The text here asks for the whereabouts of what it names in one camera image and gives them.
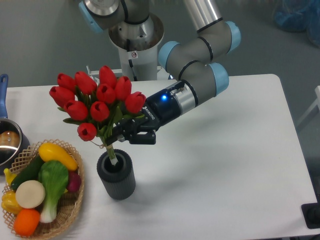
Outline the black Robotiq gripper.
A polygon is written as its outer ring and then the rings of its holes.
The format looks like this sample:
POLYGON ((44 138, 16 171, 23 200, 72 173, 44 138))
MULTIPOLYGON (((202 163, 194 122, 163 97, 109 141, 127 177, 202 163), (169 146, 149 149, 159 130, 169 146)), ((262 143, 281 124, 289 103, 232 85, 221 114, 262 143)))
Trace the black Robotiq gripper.
POLYGON ((109 143, 128 141, 132 145, 155 145, 155 131, 181 115, 180 105, 169 90, 161 90, 149 96, 141 112, 145 120, 140 126, 134 119, 117 122, 111 130, 109 143))

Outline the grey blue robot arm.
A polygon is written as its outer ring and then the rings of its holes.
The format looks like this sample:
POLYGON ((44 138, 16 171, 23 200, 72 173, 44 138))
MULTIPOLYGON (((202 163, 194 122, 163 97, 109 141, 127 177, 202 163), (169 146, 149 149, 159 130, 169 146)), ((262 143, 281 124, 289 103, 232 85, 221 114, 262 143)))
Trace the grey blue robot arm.
POLYGON ((131 144, 156 142, 156 131, 216 97, 229 85, 225 68, 215 59, 241 42, 239 28, 224 21, 213 0, 187 0, 185 6, 197 32, 187 44, 169 41, 162 47, 164 27, 150 12, 147 0, 83 0, 79 9, 90 28, 108 31, 117 47, 121 72, 134 81, 156 80, 162 67, 176 83, 147 98, 144 118, 117 120, 112 124, 110 145, 116 141, 131 144))

